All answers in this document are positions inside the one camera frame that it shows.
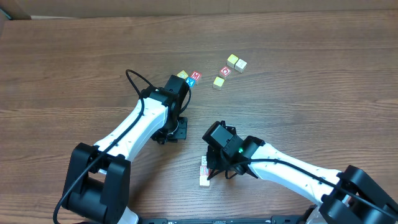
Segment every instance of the yellow cube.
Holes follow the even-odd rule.
[[[235,63],[236,63],[238,60],[239,60],[239,59],[238,59],[237,56],[231,54],[231,55],[229,56],[229,58],[227,59],[226,64],[227,64],[229,67],[234,68]]]
[[[185,80],[189,77],[189,75],[184,70],[182,70],[180,73],[178,73],[177,76],[180,78],[183,78]]]
[[[225,80],[223,80],[222,78],[216,77],[216,79],[213,82],[213,87],[216,88],[217,90],[221,90],[224,82],[225,82]]]

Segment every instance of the wire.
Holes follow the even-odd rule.
[[[142,99],[142,95],[140,93],[140,91],[138,90],[137,86],[134,84],[134,82],[131,80],[131,77],[129,75],[129,72],[137,75],[138,77],[142,78],[145,82],[147,82],[150,86],[153,86],[148,80],[146,80],[144,77],[142,77],[140,74],[138,74],[137,72],[127,69],[126,70],[126,76],[127,79],[130,81],[132,87],[134,87],[134,89],[136,90],[138,97],[141,101],[141,110],[138,114],[138,117],[130,124],[129,127],[127,127],[126,130],[123,131],[123,133],[120,134],[119,137],[117,137],[97,158],[95,158],[93,160],[93,162],[91,162],[86,169],[79,175],[79,177],[71,184],[71,186],[69,187],[69,189],[65,192],[65,194],[62,196],[62,198],[59,200],[58,204],[55,206],[54,209],[54,213],[52,215],[52,220],[54,221],[55,224],[60,224],[58,222],[57,216],[58,216],[58,211],[61,208],[62,203],[66,200],[66,198],[70,195],[70,193],[72,192],[73,188],[76,186],[76,184],[88,173],[88,171],[98,162],[100,161],[100,159],[102,157],[104,157],[106,155],[107,152],[109,152],[109,150],[111,150],[135,125],[136,123],[139,121],[139,119],[141,118],[141,116],[144,114],[144,99]]]
[[[339,186],[337,186],[336,184],[332,184],[331,182],[329,182],[329,181],[327,181],[327,180],[325,180],[325,179],[323,179],[323,178],[321,178],[321,177],[318,177],[317,175],[312,174],[312,173],[306,171],[306,170],[303,169],[303,168],[300,168],[300,167],[298,167],[298,166],[296,166],[296,165],[293,165],[293,164],[291,164],[291,163],[289,163],[289,162],[282,161],[282,160],[279,160],[279,159],[249,159],[249,160],[247,160],[247,161],[238,162],[238,163],[235,163],[235,164],[233,164],[233,165],[230,165],[230,166],[226,169],[226,172],[227,172],[228,170],[230,170],[230,168],[232,168],[232,167],[236,167],[236,166],[238,166],[238,165],[243,165],[243,164],[250,164],[250,163],[252,163],[252,162],[273,162],[273,163],[279,163],[279,164],[287,165],[287,166],[289,166],[289,167],[291,167],[291,168],[293,168],[293,169],[295,169],[295,170],[297,170],[297,171],[302,172],[303,174],[305,174],[305,175],[307,175],[307,176],[309,176],[309,177],[311,177],[311,178],[314,178],[315,180],[317,180],[317,181],[319,181],[319,182],[321,182],[321,183],[324,183],[324,184],[326,184],[326,185],[329,185],[330,187],[333,187],[334,189],[336,189],[336,190],[338,190],[338,191],[340,191],[340,192],[343,192],[344,194],[349,195],[349,196],[351,196],[352,198],[355,198],[356,200],[358,200],[358,201],[360,201],[360,202],[362,202],[362,203],[364,203],[364,204],[366,204],[366,205],[368,205],[368,206],[370,206],[370,207],[376,209],[377,211],[379,211],[379,212],[381,212],[381,213],[383,213],[383,214],[385,214],[385,215],[387,215],[387,216],[393,218],[394,221],[397,221],[397,220],[398,220],[398,217],[397,217],[396,215],[393,215],[393,214],[391,214],[391,213],[389,213],[389,212],[387,212],[387,211],[385,211],[385,210],[379,208],[378,206],[374,205],[374,204],[371,203],[371,202],[368,202],[367,200],[365,200],[365,199],[363,199],[363,198],[357,196],[356,194],[353,194],[353,193],[351,193],[351,192],[349,192],[349,191],[347,191],[347,190],[345,190],[345,189],[341,189],[341,188],[340,188]],[[219,173],[220,173],[220,170],[219,170],[218,172],[216,172],[216,173],[213,175],[213,177],[214,177],[215,175],[219,174]]]
[[[187,109],[187,106],[188,106],[189,102],[191,101],[191,94],[192,94],[191,88],[189,88],[189,98],[188,98],[188,101],[187,101],[187,103],[185,104],[185,106],[180,110],[180,114],[182,114],[182,112],[184,112],[185,109]]]

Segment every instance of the wood grain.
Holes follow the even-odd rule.
[[[51,223],[70,154],[132,110],[127,68],[163,86],[198,70],[188,137],[149,141],[132,164],[129,206],[142,217],[301,214],[307,199],[250,176],[198,185],[202,135],[217,120],[242,138],[329,169],[364,169],[398,200],[398,12],[7,21],[0,38],[0,223]],[[248,62],[222,91],[228,56]],[[139,88],[145,83],[134,78]],[[62,223],[81,218],[61,210]]]

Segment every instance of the black cable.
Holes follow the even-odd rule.
[[[180,110],[180,114],[182,114],[182,112],[184,112],[185,111],[185,109],[187,109],[187,106],[188,106],[188,104],[189,104],[189,102],[191,101],[191,88],[189,88],[189,98],[188,98],[188,101],[187,101],[187,103],[185,104],[185,106]]]
[[[311,178],[314,178],[315,180],[317,180],[317,181],[319,181],[319,182],[321,182],[321,183],[324,183],[324,184],[326,184],[326,185],[329,185],[330,187],[333,187],[334,189],[336,189],[336,190],[338,190],[338,191],[340,191],[340,192],[343,192],[344,194],[349,195],[349,196],[351,196],[352,198],[355,198],[356,200],[358,200],[358,201],[360,201],[360,202],[362,202],[362,203],[364,203],[364,204],[366,204],[366,205],[368,205],[368,206],[370,206],[370,207],[376,209],[377,211],[379,211],[379,212],[381,212],[381,213],[383,213],[383,214],[385,214],[385,215],[387,215],[387,216],[393,218],[394,221],[397,221],[397,220],[398,220],[398,217],[397,217],[397,216],[395,216],[395,215],[393,215],[393,214],[391,214],[391,213],[389,213],[389,212],[386,212],[385,210],[383,210],[383,209],[377,207],[376,205],[372,204],[371,202],[368,202],[367,200],[365,200],[365,199],[363,199],[363,198],[357,196],[356,194],[353,194],[353,193],[351,193],[351,192],[349,192],[349,191],[347,191],[347,190],[345,190],[345,189],[341,189],[341,188],[340,188],[339,186],[337,186],[336,184],[332,184],[331,182],[329,182],[329,181],[327,181],[327,180],[325,180],[325,179],[323,179],[323,178],[321,178],[321,177],[318,177],[317,175],[312,174],[312,173],[306,171],[305,169],[300,168],[300,167],[298,167],[298,166],[296,166],[296,165],[293,165],[293,164],[291,164],[291,163],[289,163],[289,162],[286,162],[286,161],[282,161],[282,160],[279,160],[279,159],[249,159],[249,160],[247,160],[247,161],[237,162],[237,163],[235,163],[235,164],[233,164],[233,165],[230,165],[230,166],[227,168],[227,170],[230,170],[230,168],[236,167],[236,166],[238,166],[238,165],[250,164],[250,163],[252,163],[252,162],[273,162],[273,163],[279,163],[279,164],[287,165],[287,166],[289,166],[289,167],[291,167],[291,168],[293,168],[293,169],[295,169],[295,170],[297,170],[297,171],[302,172],[303,174],[305,174],[305,175],[307,175],[307,176],[309,176],[309,177],[311,177]]]
[[[70,195],[70,193],[72,192],[73,188],[76,186],[76,184],[88,173],[88,171],[98,162],[100,161],[100,159],[102,157],[104,157],[106,155],[107,152],[109,152],[109,150],[111,150],[133,127],[134,125],[136,125],[136,123],[139,121],[139,119],[141,118],[141,116],[144,114],[144,99],[142,99],[141,93],[138,90],[137,86],[134,84],[134,82],[131,80],[131,77],[129,75],[129,72],[137,75],[138,77],[142,78],[145,82],[147,82],[150,86],[153,86],[148,80],[146,80],[144,77],[142,77],[140,74],[138,74],[137,72],[127,69],[126,70],[126,76],[127,79],[130,81],[132,87],[134,87],[134,89],[136,90],[138,97],[141,101],[141,110],[138,114],[138,117],[130,124],[130,126],[123,131],[123,133],[120,134],[119,137],[117,137],[97,158],[95,158],[93,160],[93,162],[91,162],[86,169],[79,175],[79,177],[74,181],[74,183],[71,184],[71,186],[69,187],[69,189],[65,192],[65,194],[62,196],[62,198],[59,200],[58,204],[55,206],[54,209],[54,213],[52,215],[52,220],[54,221],[55,224],[60,224],[58,222],[57,216],[58,216],[58,211],[61,208],[61,204],[63,203],[63,201],[65,201],[65,199]]]

